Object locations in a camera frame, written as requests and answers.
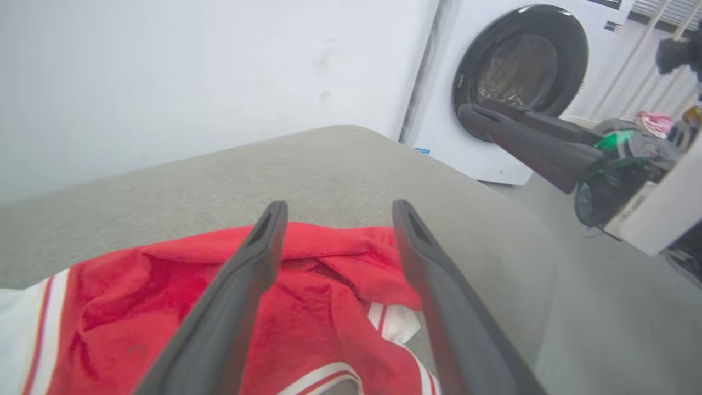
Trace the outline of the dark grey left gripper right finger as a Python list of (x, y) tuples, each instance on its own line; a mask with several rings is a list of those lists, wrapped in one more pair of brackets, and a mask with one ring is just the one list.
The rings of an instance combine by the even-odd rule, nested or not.
[(409, 201), (393, 202), (393, 227), (404, 277), (421, 298), (442, 392), (546, 393)]

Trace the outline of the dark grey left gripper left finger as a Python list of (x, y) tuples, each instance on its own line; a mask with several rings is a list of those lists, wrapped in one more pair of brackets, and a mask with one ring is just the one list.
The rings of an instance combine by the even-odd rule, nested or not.
[(238, 394), (260, 300), (276, 281), (288, 205), (272, 202), (219, 270), (136, 394)]

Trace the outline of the dark gripper green band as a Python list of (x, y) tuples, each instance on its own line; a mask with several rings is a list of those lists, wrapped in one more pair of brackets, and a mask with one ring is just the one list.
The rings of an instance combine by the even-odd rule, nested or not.
[(600, 135), (506, 101), (461, 105), (458, 119), (564, 194), (577, 186), (576, 216), (590, 228), (606, 227), (646, 182), (660, 182), (683, 153), (636, 128)]

